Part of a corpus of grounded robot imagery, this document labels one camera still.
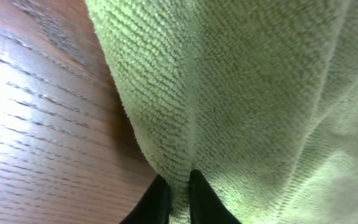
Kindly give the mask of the light green cloth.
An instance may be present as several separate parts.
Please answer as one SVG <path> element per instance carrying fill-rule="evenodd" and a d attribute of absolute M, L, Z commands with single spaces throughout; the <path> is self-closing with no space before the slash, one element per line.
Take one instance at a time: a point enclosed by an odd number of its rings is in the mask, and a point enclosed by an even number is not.
<path fill-rule="evenodd" d="M 358 223 L 358 0 L 87 0 L 135 138 L 189 223 Z"/>

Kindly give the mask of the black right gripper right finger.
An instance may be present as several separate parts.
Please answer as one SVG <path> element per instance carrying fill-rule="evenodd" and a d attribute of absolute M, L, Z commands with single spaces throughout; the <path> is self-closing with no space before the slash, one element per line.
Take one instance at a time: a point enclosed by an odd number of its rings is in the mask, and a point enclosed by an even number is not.
<path fill-rule="evenodd" d="M 200 170 L 190 173 L 191 224 L 241 224 L 224 206 Z"/>

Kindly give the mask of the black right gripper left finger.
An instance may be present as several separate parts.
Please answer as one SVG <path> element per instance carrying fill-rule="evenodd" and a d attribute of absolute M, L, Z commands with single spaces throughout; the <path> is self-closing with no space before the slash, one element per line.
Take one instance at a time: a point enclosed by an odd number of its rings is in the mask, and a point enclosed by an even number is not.
<path fill-rule="evenodd" d="M 171 206 L 170 187 L 161 175 L 157 175 L 120 224 L 169 224 Z"/>

